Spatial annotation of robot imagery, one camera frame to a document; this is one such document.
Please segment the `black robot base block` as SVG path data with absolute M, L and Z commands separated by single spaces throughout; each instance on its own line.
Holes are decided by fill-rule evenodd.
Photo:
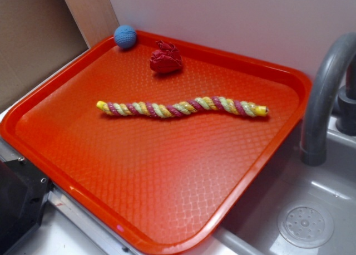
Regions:
M 41 226 L 50 187 L 49 177 L 26 158 L 1 162 L 1 254 Z

